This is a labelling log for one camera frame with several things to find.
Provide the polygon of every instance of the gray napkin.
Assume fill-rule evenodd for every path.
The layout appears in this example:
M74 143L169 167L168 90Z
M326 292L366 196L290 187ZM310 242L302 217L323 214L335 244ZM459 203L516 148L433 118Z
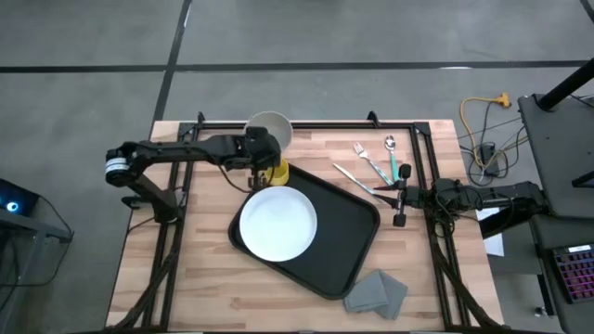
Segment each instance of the gray napkin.
M344 298L346 312L371 311L378 306L388 305L388 297L381 282L380 272L374 271L355 284Z
M382 271L380 271L380 277L387 294L388 304L377 307L374 311L384 319L396 320L400 314L400 306L407 296L408 287Z
M355 284L344 298L344 308L349 313L374 310L385 319L395 320L407 291L406 285L376 270Z

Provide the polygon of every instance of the white cup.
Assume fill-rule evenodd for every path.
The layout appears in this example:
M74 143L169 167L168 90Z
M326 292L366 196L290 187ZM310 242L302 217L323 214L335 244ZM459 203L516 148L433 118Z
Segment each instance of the white cup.
M291 121L279 112L262 111L252 115L243 128L244 134L248 126L261 126L266 128L268 133L278 141L280 151L284 151L291 143L293 136Z

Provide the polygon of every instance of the yellow cup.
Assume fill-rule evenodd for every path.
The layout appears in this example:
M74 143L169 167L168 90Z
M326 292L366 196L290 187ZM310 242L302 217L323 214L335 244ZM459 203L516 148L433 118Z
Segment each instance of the yellow cup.
M275 173L272 174L272 168L268 168L264 172L266 182L270 183L270 186L285 186L289 182L289 163L281 159L280 166L275 167Z

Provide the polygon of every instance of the green handle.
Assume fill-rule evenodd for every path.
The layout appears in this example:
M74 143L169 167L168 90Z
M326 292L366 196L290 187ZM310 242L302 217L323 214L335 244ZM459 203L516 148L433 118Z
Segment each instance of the green handle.
M394 155L393 151L390 154L390 161L392 162L392 176L394 177L394 181L398 181L398 180L400 180L400 177L398 177L398 167L396 166L396 156Z

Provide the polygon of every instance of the metal utensil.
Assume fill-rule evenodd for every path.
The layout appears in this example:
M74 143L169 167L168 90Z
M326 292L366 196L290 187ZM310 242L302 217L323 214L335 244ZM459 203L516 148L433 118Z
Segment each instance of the metal utensil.
M368 161L369 164L371 165L371 167L373 167L373 169L376 172L378 172L378 174L381 176L383 181L385 181L385 183L388 186L392 184L392 180L390 180L390 178L388 176L386 176L386 174L381 171L381 169L380 169L380 167L378 167L378 165L376 165L373 161L371 161L371 159L368 157L368 153L363 149L361 144L354 143L353 148L355 148L355 152L356 152L356 154L359 155L359 158L362 158L362 159L365 159L366 161Z
M355 177L352 174L348 173L343 167L337 165L336 163L333 163L333 165L334 165L334 167L336 167L336 169L338 169L343 174L345 174L346 177L350 178L353 182L355 182L356 184L358 184L359 186L361 186L362 188L364 188L365 191L367 191L369 194L375 195L375 191L369 189L367 186L365 186L364 184L362 184L361 182L359 182L357 179L355 179Z
M390 163L392 164L392 176L394 177L394 181L398 181L400 177L398 177L398 166L396 166L396 154L394 153L396 150L396 141L392 135L388 135L386 137L385 144L386 149L390 151Z

